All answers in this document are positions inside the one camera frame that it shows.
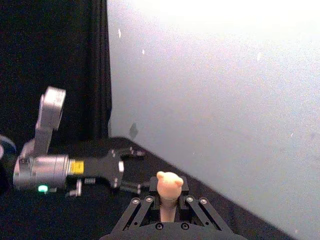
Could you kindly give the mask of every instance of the black table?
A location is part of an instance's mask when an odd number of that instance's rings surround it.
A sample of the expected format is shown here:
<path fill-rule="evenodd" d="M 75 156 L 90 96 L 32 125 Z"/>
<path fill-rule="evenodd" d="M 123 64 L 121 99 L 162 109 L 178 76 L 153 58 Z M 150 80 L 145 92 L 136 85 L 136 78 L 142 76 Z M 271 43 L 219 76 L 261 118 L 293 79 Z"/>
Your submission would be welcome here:
<path fill-rule="evenodd" d="M 50 153 L 69 154 L 71 158 L 102 157 L 110 149 L 130 146 L 142 149 L 126 138 L 116 137 L 54 147 Z M 148 151 L 143 160 L 124 160 L 123 179 L 146 182 L 158 171 L 186 176 L 190 194 L 208 198 L 234 233 L 247 239 L 291 239 Z M 78 198 L 9 189 L 0 196 L 0 239 L 98 240 L 112 231 L 133 197 L 130 192 L 114 193 L 105 185 L 84 185 Z"/>

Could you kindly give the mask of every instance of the green led light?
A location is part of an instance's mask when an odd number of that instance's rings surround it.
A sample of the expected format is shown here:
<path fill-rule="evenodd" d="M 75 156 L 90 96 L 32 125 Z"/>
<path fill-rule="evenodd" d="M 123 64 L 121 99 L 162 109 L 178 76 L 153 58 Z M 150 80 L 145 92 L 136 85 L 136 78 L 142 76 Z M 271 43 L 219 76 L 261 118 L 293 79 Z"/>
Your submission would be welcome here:
<path fill-rule="evenodd" d="M 46 193 L 46 192 L 48 192 L 48 186 L 46 186 L 46 185 L 40 185 L 40 186 L 38 186 L 38 192 L 41 192 L 41 193 Z"/>

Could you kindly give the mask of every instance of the white wall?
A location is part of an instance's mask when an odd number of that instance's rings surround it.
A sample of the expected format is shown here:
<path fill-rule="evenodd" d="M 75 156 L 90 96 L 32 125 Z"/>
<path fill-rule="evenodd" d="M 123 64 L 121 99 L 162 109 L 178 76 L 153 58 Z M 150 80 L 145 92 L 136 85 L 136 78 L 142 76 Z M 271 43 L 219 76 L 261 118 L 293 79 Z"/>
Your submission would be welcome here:
<path fill-rule="evenodd" d="M 109 0 L 111 135 L 299 239 L 320 239 L 311 1 Z"/>

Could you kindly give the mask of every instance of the small toy bear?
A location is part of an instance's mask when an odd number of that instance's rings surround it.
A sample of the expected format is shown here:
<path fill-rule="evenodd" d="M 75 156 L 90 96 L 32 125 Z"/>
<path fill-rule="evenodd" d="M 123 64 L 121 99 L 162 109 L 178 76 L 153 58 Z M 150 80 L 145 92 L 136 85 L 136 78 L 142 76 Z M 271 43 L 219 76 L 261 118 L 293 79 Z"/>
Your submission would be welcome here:
<path fill-rule="evenodd" d="M 160 220 L 161 222 L 173 222 L 184 180 L 173 172 L 159 171 L 156 177 L 158 178 L 157 191 L 161 201 Z"/>

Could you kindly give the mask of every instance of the dark fabric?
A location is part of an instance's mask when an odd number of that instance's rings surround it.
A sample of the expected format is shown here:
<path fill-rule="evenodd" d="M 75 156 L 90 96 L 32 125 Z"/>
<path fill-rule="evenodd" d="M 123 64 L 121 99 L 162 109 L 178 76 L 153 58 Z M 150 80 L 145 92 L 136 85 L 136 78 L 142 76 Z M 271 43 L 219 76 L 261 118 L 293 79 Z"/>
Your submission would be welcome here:
<path fill-rule="evenodd" d="M 82 142 L 51 149 L 72 157 L 102 157 L 110 149 L 140 147 L 125 138 Z M 144 160 L 125 159 L 123 179 L 145 182 L 158 171 L 186 176 L 190 194 L 206 197 L 234 233 L 249 240 L 289 240 L 289 236 L 244 210 L 193 177 L 150 152 Z M 111 193 L 105 185 L 84 185 L 82 196 L 65 198 L 63 193 L 38 195 L 9 190 L 0 196 L 0 239 L 78 239 L 98 240 L 109 234 L 134 195 Z"/>
<path fill-rule="evenodd" d="M 66 90 L 52 145 L 108 136 L 111 83 L 105 1 L 1 4 L 0 134 L 33 138 L 41 94 Z"/>
<path fill-rule="evenodd" d="M 93 122 L 92 136 L 97 139 L 108 137 L 108 121 L 112 108 L 107 1 L 92 0 L 91 29 L 93 117 L 96 119 Z"/>

